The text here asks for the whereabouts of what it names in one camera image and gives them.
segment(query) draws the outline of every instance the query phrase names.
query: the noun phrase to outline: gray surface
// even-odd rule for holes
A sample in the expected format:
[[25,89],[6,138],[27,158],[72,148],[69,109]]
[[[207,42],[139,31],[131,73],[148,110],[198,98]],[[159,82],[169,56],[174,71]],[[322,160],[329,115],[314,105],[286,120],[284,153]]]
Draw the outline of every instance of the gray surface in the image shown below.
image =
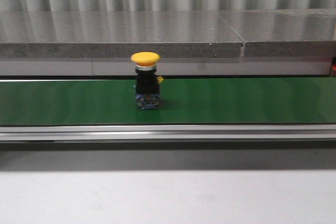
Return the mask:
[[[0,223],[334,224],[335,156],[335,150],[1,152]],[[287,170],[306,164],[310,170]]]
[[0,12],[1,58],[238,57],[215,12]]
[[0,76],[133,75],[139,51],[163,75],[328,74],[335,22],[336,9],[0,12]]
[[336,149],[0,152],[0,171],[336,169]]
[[336,55],[332,10],[218,11],[243,41],[244,57],[325,57]]

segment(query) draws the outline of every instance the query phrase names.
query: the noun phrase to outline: white floor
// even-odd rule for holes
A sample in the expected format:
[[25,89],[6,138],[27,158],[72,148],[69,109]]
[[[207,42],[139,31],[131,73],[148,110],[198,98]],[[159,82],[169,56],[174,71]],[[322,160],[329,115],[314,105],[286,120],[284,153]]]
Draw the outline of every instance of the white floor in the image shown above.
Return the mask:
[[[335,155],[297,151],[304,162]],[[268,159],[257,152],[245,159],[256,168]],[[277,159],[286,151],[263,152]],[[230,151],[1,152],[0,223],[336,223],[336,169],[230,169],[235,158]],[[178,169],[188,160],[192,169]],[[217,162],[227,164],[211,169]]]

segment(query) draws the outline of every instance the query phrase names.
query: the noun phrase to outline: metal frame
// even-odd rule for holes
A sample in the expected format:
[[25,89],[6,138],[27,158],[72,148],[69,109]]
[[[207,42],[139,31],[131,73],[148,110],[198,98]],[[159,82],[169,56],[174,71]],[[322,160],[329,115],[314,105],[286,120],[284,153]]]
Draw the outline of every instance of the metal frame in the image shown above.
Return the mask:
[[0,142],[229,142],[336,140],[336,124],[0,127]]

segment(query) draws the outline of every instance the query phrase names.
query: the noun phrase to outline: green conveyor belt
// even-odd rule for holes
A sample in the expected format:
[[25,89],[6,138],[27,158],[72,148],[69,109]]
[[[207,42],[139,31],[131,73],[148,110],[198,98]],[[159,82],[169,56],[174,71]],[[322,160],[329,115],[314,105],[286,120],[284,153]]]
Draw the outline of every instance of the green conveyor belt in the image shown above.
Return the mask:
[[0,125],[336,122],[336,78],[167,79],[154,110],[134,83],[0,82]]

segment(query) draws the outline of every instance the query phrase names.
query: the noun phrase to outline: silver side rail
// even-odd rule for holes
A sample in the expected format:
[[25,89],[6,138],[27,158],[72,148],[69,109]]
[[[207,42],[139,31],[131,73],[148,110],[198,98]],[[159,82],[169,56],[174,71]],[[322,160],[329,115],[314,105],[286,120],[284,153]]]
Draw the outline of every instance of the silver side rail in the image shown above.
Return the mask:
[[199,142],[336,140],[336,124],[0,127],[0,142]]

